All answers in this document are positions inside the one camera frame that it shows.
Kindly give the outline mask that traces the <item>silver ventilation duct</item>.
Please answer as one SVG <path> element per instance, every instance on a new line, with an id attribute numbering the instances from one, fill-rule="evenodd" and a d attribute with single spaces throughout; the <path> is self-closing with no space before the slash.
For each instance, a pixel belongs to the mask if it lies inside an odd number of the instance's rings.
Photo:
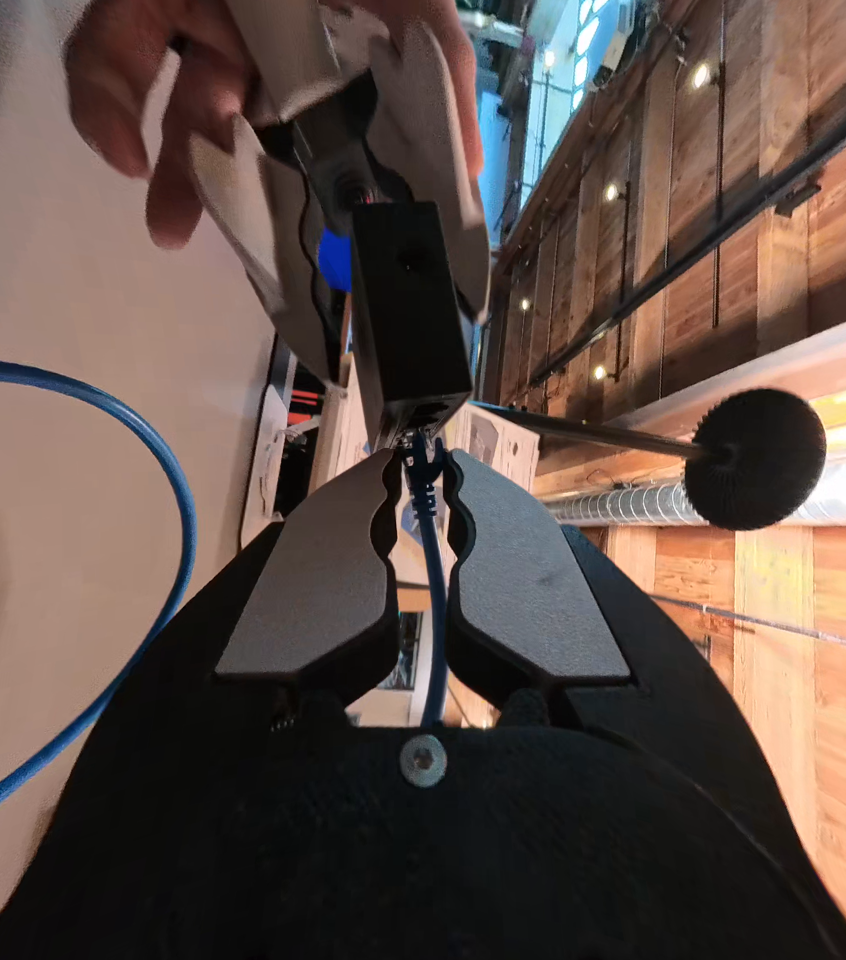
<path id="1" fill-rule="evenodd" d="M 550 498 L 544 501 L 544 505 L 559 523 L 579 528 L 667 528 L 708 524 L 693 510 L 679 481 Z M 846 527 L 846 457 L 827 463 L 813 494 L 781 523 Z"/>

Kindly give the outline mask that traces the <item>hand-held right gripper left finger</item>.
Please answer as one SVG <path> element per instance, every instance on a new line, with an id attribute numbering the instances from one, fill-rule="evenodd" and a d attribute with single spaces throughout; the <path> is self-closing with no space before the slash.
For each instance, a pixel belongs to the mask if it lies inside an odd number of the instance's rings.
<path id="1" fill-rule="evenodd" d="M 400 611 L 390 554 L 402 460 L 384 449 L 338 474 L 284 523 L 214 673 L 344 706 L 395 666 Z"/>

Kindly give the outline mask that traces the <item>person's left hand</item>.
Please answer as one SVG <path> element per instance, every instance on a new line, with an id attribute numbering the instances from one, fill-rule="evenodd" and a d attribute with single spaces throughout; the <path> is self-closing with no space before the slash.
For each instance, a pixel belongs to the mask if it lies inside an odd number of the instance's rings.
<path id="1" fill-rule="evenodd" d="M 169 43 L 187 48 L 169 96 L 151 169 L 141 123 Z M 189 174 L 189 137 L 230 152 L 258 72 L 225 2 L 98 1 L 71 32 L 69 112 L 81 138 L 119 174 L 148 182 L 145 220 L 160 248 L 186 246 L 202 214 Z"/>

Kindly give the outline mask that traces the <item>printed instruction sheets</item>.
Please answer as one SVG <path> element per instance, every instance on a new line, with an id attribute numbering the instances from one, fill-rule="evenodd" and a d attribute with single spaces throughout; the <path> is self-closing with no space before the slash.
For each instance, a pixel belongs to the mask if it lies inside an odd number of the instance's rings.
<path id="1" fill-rule="evenodd" d="M 344 357 L 341 376 L 340 385 L 329 386 L 324 397 L 309 494 L 372 454 L 351 355 Z M 463 450 L 530 491 L 539 457 L 539 438 L 534 432 L 470 402 L 440 430 L 439 437 L 446 450 Z M 421 589 L 428 584 L 424 550 L 405 479 L 402 484 L 396 512 L 398 535 L 390 561 L 400 588 Z"/>

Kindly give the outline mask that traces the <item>blue plastic bin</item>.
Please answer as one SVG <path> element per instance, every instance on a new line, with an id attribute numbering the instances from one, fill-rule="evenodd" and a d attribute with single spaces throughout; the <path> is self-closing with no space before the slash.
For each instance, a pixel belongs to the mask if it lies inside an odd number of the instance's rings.
<path id="1" fill-rule="evenodd" d="M 331 290 L 344 294 L 352 292 L 352 248 L 348 236 L 339 235 L 324 227 L 317 263 L 322 278 Z"/>

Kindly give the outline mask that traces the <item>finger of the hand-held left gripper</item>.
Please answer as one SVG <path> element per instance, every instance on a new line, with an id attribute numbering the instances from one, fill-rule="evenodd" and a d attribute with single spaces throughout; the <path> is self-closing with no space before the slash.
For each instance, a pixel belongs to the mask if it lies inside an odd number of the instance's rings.
<path id="1" fill-rule="evenodd" d="M 317 306 L 321 291 L 307 246 L 318 238 L 321 221 L 316 212 L 305 211 L 304 176 L 270 157 L 243 116 L 231 121 L 230 150 L 200 133 L 189 136 L 197 196 L 277 334 L 315 377 L 337 385 L 340 337 L 324 316 L 328 308 Z"/>
<path id="2" fill-rule="evenodd" d="M 417 201 L 438 206 L 454 284 L 475 323 L 487 317 L 490 239 L 478 181 L 470 177 L 449 66 L 425 26 L 409 24 L 398 50 L 376 34 L 369 66 L 378 113 L 369 145 Z"/>

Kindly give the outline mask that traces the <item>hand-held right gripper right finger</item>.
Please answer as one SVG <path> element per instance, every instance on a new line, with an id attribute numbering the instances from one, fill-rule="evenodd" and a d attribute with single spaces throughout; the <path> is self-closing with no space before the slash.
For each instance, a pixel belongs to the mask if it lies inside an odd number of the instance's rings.
<path id="1" fill-rule="evenodd" d="M 526 489 L 462 449 L 443 483 L 453 554 L 446 655 L 465 687 L 500 710 L 518 690 L 546 700 L 627 686 L 629 664 L 579 560 Z"/>

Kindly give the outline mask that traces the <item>instruction sheet on stand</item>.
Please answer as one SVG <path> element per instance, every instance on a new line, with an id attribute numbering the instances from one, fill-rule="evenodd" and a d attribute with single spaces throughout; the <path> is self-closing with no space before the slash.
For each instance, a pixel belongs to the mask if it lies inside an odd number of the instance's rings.
<path id="1" fill-rule="evenodd" d="M 277 336 L 261 395 L 256 434 L 247 475 L 238 546 L 244 548 L 280 515 L 276 494 L 288 440 L 320 425 L 323 396 L 294 387 L 297 357 Z"/>

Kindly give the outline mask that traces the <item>black round disc on pole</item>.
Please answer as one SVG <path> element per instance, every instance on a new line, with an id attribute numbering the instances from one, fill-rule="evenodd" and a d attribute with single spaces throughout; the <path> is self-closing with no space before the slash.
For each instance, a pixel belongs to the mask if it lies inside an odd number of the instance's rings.
<path id="1" fill-rule="evenodd" d="M 827 457 L 822 420 L 809 402 L 785 390 L 730 395 L 704 415 L 691 440 L 481 401 L 470 406 L 544 436 L 681 459 L 689 504 L 727 531 L 755 531 L 789 518 L 813 494 Z"/>

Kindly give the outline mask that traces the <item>black ethernet switch box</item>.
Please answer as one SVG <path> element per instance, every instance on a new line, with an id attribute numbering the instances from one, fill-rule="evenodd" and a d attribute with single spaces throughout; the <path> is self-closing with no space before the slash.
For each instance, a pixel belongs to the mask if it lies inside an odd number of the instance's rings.
<path id="1" fill-rule="evenodd" d="M 433 438 L 472 395 L 437 206 L 374 202 L 352 216 L 353 345 L 367 441 Z"/>

